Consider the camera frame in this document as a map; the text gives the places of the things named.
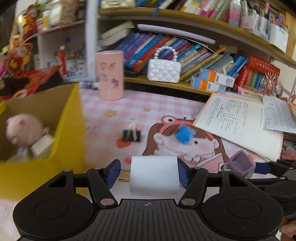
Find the purple small cup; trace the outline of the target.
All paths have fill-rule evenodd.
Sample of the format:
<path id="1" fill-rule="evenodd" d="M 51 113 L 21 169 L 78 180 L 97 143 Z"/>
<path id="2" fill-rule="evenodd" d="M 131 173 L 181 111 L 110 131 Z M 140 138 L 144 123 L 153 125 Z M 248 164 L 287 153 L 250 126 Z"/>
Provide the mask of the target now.
<path id="1" fill-rule="evenodd" d="M 223 169 L 229 169 L 239 174 L 240 176 L 248 179 L 255 172 L 256 164 L 248 155 L 240 150 L 235 153 L 227 163 L 224 164 Z"/>

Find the white paper roll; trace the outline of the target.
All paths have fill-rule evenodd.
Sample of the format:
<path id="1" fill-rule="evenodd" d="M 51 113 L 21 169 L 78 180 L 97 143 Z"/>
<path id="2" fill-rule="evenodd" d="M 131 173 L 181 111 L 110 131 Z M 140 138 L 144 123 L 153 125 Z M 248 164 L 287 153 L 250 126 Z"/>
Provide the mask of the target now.
<path id="1" fill-rule="evenodd" d="M 163 196 L 180 190 L 176 156 L 133 156 L 129 190 L 137 196 Z"/>

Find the white foam block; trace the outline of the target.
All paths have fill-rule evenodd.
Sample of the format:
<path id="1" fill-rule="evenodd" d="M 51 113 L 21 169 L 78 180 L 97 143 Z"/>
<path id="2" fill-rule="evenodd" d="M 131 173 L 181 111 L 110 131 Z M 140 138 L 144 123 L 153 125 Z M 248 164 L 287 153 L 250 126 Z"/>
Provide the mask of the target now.
<path id="1" fill-rule="evenodd" d="M 48 133 L 31 146 L 32 156 L 34 158 L 46 158 L 50 155 L 54 137 Z"/>

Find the white staples box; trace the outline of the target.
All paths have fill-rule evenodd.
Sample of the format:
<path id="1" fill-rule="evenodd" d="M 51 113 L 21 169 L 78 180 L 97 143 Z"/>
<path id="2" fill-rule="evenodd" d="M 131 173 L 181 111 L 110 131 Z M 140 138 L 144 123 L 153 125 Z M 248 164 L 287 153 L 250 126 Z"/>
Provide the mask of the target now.
<path id="1" fill-rule="evenodd" d="M 28 148 L 19 147 L 16 154 L 8 159 L 8 163 L 27 162 L 30 161 L 30 159 L 31 157 Z"/>

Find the pink plush pig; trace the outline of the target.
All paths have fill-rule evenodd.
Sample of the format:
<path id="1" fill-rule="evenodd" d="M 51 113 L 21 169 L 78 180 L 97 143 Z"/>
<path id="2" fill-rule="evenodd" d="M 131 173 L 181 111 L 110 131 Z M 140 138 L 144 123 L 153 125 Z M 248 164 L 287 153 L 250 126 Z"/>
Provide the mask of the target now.
<path id="1" fill-rule="evenodd" d="M 34 115 L 22 113 L 6 121 L 6 138 L 12 145 L 29 147 L 39 141 L 44 134 L 43 123 Z"/>

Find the blue crumpled object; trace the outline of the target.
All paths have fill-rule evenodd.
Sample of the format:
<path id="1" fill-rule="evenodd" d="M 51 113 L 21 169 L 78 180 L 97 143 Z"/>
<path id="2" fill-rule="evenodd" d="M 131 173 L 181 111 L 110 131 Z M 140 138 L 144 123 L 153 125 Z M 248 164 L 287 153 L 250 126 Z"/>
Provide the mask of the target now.
<path id="1" fill-rule="evenodd" d="M 175 134 L 175 139 L 183 145 L 186 145 L 195 135 L 196 131 L 189 126 L 179 126 L 179 131 Z"/>

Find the white paper sheet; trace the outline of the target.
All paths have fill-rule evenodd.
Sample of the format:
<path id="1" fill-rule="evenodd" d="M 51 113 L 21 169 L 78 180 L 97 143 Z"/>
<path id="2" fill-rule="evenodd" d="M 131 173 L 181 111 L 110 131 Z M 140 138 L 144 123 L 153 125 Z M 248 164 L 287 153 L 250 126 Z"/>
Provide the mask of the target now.
<path id="1" fill-rule="evenodd" d="M 295 133 L 295 116 L 288 103 L 274 96 L 263 95 L 265 128 L 267 130 Z"/>

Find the black binder clip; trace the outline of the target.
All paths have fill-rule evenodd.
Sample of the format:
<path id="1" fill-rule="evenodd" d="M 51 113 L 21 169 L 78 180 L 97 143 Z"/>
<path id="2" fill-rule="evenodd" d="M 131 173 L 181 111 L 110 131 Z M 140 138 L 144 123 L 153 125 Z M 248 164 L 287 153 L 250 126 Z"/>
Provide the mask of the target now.
<path id="1" fill-rule="evenodd" d="M 127 121 L 128 127 L 122 131 L 121 140 L 124 142 L 140 142 L 141 141 L 141 131 L 136 127 L 137 120 L 135 118 L 130 118 Z"/>

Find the open white booklet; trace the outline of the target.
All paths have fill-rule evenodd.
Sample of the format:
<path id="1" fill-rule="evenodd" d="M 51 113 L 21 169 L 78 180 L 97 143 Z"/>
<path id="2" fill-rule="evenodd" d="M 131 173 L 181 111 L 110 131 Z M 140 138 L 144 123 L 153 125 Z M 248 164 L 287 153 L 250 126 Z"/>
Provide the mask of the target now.
<path id="1" fill-rule="evenodd" d="M 260 101 L 213 93 L 196 117 L 193 126 L 270 161 L 275 162 L 280 158 L 283 132 L 265 127 L 264 105 Z"/>

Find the yellow cardboard box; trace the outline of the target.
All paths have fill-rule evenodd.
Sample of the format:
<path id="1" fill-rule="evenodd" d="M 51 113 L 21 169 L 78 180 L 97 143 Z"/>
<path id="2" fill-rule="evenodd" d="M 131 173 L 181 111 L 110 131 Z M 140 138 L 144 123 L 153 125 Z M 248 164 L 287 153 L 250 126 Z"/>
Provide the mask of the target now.
<path id="1" fill-rule="evenodd" d="M 6 138 L 6 120 L 20 113 L 38 117 L 54 142 L 49 156 L 9 162 L 16 154 Z M 79 86 L 68 84 L 1 103 L 1 199 L 21 200 L 65 169 L 83 171 L 85 120 Z"/>

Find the orange white medicine box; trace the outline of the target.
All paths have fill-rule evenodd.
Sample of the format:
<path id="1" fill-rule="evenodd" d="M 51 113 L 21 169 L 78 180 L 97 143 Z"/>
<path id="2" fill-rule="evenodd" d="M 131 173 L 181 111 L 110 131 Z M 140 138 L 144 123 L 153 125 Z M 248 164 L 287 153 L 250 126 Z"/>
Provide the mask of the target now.
<path id="1" fill-rule="evenodd" d="M 201 80 L 217 83 L 226 87 L 233 87 L 235 83 L 235 79 L 233 77 L 208 69 L 201 69 L 199 78 Z"/>

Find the red dictionary book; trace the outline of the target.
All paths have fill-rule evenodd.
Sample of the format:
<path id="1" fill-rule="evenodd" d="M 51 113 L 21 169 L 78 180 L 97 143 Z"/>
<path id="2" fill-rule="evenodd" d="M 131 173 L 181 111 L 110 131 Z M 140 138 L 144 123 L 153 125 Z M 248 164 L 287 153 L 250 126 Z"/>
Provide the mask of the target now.
<path id="1" fill-rule="evenodd" d="M 279 68 L 254 55 L 250 55 L 247 66 L 263 74 L 280 75 Z"/>

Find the white quilted mini handbag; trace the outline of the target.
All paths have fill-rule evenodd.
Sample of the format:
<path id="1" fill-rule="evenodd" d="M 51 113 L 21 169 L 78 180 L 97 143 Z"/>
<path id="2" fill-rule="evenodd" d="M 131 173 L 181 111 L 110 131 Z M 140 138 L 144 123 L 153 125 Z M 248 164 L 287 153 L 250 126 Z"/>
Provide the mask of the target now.
<path id="1" fill-rule="evenodd" d="M 161 59 L 159 55 L 164 50 L 170 50 L 173 54 L 171 60 Z M 177 52 L 169 46 L 161 46 L 156 49 L 154 56 L 149 60 L 147 78 L 150 81 L 178 83 L 180 80 L 181 63 L 177 61 Z"/>

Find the pink cartoon box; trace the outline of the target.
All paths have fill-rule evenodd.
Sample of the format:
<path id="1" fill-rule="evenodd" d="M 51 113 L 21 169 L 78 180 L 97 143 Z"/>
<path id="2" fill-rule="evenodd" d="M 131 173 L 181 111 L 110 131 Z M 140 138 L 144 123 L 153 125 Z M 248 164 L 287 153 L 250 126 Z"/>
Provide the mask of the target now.
<path id="1" fill-rule="evenodd" d="M 124 96 L 123 51 L 107 50 L 96 53 L 96 75 L 99 82 L 99 96 L 114 101 Z"/>

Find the red gold festive decoration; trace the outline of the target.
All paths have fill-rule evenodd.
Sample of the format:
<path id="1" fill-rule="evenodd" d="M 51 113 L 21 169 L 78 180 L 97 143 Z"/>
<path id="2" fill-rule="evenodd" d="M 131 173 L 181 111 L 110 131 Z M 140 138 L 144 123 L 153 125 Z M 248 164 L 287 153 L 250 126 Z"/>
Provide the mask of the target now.
<path id="1" fill-rule="evenodd" d="M 37 33 L 37 10 L 29 5 L 13 22 L 8 51 L 4 58 L 6 69 L 11 75 L 25 72 L 25 65 L 32 56 L 33 44 L 27 40 Z"/>

